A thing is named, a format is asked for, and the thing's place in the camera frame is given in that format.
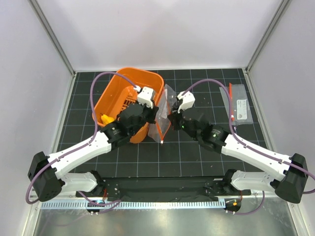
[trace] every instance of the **orange bin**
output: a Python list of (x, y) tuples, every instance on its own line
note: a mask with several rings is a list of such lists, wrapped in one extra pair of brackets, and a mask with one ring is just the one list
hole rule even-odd
[[(154, 102), (156, 105), (158, 104), (164, 88), (164, 80), (160, 75), (132, 67), (122, 68), (118, 70), (117, 73), (126, 76), (141, 88), (144, 86), (153, 88), (156, 92)], [(101, 127), (105, 126), (101, 120), (102, 115), (116, 119), (120, 111), (124, 110), (130, 103), (134, 103), (136, 100), (137, 92), (133, 89), (133, 86), (120, 76), (114, 75), (94, 107), (98, 125)], [(149, 124), (146, 123), (130, 141), (134, 144), (143, 141), (148, 131)]]

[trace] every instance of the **white wall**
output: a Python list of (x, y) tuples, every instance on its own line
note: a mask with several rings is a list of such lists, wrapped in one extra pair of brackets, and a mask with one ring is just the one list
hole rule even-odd
[[(277, 151), (304, 155), (315, 173), (315, 1), (294, 0), (251, 70)], [(309, 178), (306, 189), (315, 188)], [(301, 207), (315, 235), (315, 195)]]
[(32, 157), (51, 150), (70, 73), (26, 0), (0, 0), (2, 236), (21, 235)]
[(38, 0), (75, 70), (246, 66), (281, 0)]

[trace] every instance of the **black grid mat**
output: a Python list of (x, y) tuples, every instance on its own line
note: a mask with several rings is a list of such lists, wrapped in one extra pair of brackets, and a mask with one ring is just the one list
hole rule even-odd
[[(153, 72), (161, 75), (165, 83), (177, 93), (205, 78), (219, 80), (226, 86), (229, 83), (244, 84), (254, 124), (238, 126), (237, 133), (248, 141), (266, 147), (241, 69), (159, 70)], [(66, 149), (93, 134), (94, 121), (91, 116), (89, 92), (91, 82), (98, 73), (78, 73), (58, 150)], [(93, 95), (95, 103), (110, 79), (109, 75), (103, 76), (96, 83)], [(195, 107), (203, 110), (210, 122), (228, 128), (228, 118), (219, 86), (205, 83), (196, 86), (192, 92), (196, 98)], [(259, 171), (256, 167), (236, 158), (204, 150), (183, 131), (170, 130), (166, 134), (163, 145), (146, 137), (139, 144), (127, 144), (115, 151), (97, 156), (78, 166), (73, 172), (97, 170), (102, 177), (178, 177), (220, 176), (228, 169)]]

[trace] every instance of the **plastic bag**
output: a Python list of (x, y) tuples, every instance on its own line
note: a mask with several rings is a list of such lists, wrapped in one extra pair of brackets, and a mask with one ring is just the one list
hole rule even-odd
[(163, 139), (171, 126), (171, 122), (167, 116), (171, 113), (171, 109), (175, 102), (176, 92), (169, 85), (165, 85), (158, 103), (156, 124), (150, 124), (148, 132), (148, 136), (157, 143), (163, 143)]
[[(230, 89), (230, 91), (232, 91), (232, 96), (231, 96), (232, 97), (232, 111), (233, 111), (232, 115), (234, 118), (234, 120), (232, 120), (232, 125), (252, 124), (253, 123), (252, 113), (251, 113), (250, 104), (248, 102), (248, 98), (246, 95), (245, 86), (232, 85), (232, 88)], [(220, 88), (220, 92), (222, 95), (226, 113), (228, 115), (229, 107), (228, 107), (228, 99), (227, 99), (226, 93), (222, 88)]]

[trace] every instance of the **white label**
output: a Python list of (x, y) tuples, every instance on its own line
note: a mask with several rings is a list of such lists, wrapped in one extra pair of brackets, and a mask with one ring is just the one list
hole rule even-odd
[(247, 99), (237, 100), (236, 108), (237, 108), (237, 119), (247, 119)]

